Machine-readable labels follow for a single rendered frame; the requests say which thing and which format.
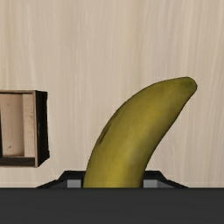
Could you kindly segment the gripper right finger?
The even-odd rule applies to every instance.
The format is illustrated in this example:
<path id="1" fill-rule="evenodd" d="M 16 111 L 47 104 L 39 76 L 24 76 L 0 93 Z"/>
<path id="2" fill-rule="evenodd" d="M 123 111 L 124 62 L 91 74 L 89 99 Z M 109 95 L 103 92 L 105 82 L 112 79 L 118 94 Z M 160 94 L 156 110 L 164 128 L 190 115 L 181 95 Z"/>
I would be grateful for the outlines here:
<path id="1" fill-rule="evenodd" d="M 186 188 L 175 181 L 167 179 L 161 171 L 146 171 L 143 175 L 143 188 Z"/>

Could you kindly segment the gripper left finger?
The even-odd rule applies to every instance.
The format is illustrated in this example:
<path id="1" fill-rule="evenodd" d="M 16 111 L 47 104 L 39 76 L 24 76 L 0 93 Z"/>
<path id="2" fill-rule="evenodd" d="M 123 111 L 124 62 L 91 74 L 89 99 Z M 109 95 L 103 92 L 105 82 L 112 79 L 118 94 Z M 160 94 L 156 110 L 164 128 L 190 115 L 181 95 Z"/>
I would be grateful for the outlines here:
<path id="1" fill-rule="evenodd" d="M 58 179 L 40 185 L 39 188 L 82 188 L 84 171 L 64 171 Z"/>

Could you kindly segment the yellow banana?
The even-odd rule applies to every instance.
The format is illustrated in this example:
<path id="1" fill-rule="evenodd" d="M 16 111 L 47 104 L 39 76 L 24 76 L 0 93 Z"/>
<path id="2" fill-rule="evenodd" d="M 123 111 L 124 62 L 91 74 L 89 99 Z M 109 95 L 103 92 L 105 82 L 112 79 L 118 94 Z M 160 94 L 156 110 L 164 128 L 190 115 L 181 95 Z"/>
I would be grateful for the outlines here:
<path id="1" fill-rule="evenodd" d="M 190 77 L 163 80 L 129 98 L 109 119 L 87 163 L 85 188 L 138 188 L 162 138 L 197 90 Z"/>

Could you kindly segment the wooden box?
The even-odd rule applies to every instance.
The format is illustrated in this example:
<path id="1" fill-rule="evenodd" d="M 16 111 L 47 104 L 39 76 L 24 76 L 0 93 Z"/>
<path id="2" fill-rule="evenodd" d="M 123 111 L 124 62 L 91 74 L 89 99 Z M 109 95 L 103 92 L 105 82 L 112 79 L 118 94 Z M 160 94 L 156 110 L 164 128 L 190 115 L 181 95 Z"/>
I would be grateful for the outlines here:
<path id="1" fill-rule="evenodd" d="M 39 167 L 49 157 L 47 92 L 0 90 L 0 166 Z"/>

